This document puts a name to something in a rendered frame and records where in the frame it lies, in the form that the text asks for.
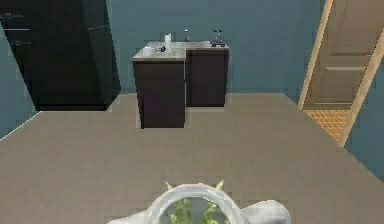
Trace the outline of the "dark cabinet with grey worktop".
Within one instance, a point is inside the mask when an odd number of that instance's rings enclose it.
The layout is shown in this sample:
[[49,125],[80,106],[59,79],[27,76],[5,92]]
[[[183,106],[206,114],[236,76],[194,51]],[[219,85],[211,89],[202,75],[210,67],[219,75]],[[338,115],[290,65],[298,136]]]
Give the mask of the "dark cabinet with grey worktop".
[[223,107],[230,48],[211,41],[149,42],[132,58],[140,127],[182,128],[190,107]]

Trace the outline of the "clear glass vase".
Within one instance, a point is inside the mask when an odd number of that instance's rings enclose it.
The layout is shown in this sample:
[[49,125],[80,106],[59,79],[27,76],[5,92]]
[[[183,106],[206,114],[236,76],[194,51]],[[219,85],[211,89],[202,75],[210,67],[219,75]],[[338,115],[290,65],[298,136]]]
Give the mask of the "clear glass vase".
[[171,205],[174,206],[175,202],[185,198],[188,200],[189,198],[200,198],[208,203],[215,203],[226,216],[228,224],[247,224],[237,204],[221,190],[222,186],[223,182],[219,182],[215,187],[203,183],[181,184],[177,187],[167,185],[168,190],[160,195],[148,208],[144,223],[164,224],[161,221],[163,213]]

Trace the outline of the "white rounded object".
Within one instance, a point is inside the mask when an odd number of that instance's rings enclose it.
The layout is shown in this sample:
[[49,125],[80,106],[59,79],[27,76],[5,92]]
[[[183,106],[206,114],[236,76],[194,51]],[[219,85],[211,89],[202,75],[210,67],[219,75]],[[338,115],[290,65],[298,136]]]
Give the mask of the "white rounded object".
[[276,200],[263,200],[242,209],[248,224],[291,224],[288,209]]

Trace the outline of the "black fridge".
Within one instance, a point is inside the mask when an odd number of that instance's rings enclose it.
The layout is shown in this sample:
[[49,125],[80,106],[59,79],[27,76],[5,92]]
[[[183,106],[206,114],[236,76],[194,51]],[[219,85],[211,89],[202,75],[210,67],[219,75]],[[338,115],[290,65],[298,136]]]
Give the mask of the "black fridge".
[[38,111],[105,111],[121,91],[106,0],[0,0]]

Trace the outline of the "beige room door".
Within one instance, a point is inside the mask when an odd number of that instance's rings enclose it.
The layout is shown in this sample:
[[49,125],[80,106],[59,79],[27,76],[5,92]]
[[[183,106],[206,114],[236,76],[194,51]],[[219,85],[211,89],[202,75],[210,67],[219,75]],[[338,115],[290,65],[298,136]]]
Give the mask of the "beige room door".
[[348,109],[384,29],[384,0],[333,0],[306,109]]

